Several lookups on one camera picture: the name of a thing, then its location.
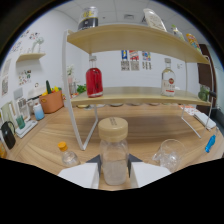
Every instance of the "wooden shelf board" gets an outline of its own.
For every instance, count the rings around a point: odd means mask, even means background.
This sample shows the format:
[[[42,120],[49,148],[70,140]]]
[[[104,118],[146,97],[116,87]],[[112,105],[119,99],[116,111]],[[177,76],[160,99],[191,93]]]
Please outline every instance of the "wooden shelf board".
[[[21,54],[16,62],[19,61],[26,61],[26,60],[35,60],[35,59],[40,59],[46,55],[45,53],[29,53],[29,54]]]
[[[83,92],[71,99],[72,106],[113,103],[180,103],[210,106],[210,102],[200,100],[196,95],[183,90],[175,90],[174,97],[162,96],[161,88],[155,87],[107,87],[103,96],[88,98]]]
[[[71,33],[67,36],[67,42],[88,54],[116,50],[150,51],[185,62],[209,64],[187,41],[182,41],[168,32],[145,26],[98,26]]]

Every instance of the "potted plant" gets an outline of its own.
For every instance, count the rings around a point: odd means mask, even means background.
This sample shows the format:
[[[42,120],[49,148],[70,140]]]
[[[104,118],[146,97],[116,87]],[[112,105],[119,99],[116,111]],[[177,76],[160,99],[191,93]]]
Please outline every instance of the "potted plant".
[[[72,83],[73,82],[73,71],[74,71],[74,65],[68,65],[67,66],[67,75],[68,75],[68,83]]]
[[[33,43],[32,52],[39,53],[40,52],[40,45],[44,42],[43,37],[38,37],[35,42]]]

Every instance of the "blue pen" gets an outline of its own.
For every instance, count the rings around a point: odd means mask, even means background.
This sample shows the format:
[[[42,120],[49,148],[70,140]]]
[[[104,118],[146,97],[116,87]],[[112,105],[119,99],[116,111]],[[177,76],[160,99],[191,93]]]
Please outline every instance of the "blue pen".
[[[216,139],[216,135],[217,135],[218,131],[219,131],[219,128],[216,127],[215,134],[209,139],[208,144],[207,144],[206,147],[205,147],[205,151],[206,151],[207,153],[210,152],[212,146],[215,144],[215,139]]]

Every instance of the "orange container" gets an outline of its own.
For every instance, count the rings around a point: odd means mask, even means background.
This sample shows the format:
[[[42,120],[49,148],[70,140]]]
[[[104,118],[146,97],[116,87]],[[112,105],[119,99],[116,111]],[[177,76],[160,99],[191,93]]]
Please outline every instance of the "orange container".
[[[39,96],[39,100],[45,114],[54,113],[64,106],[61,90],[46,96]]]

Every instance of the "glass jar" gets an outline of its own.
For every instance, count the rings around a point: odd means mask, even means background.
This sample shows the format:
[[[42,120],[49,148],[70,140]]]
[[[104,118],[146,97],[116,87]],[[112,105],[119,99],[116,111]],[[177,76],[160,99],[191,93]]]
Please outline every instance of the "glass jar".
[[[162,72],[161,95],[174,96],[176,76],[171,70],[171,59],[165,58],[166,68]]]
[[[102,73],[96,67],[96,56],[89,56],[90,69],[86,72],[86,90],[88,97],[103,95]]]
[[[68,150],[66,142],[59,142],[58,148],[62,153],[61,158],[65,166],[73,167],[81,164],[78,156],[74,152]]]
[[[98,124],[100,159],[105,182],[120,185],[126,181],[128,164],[128,122],[122,118],[110,117]]]

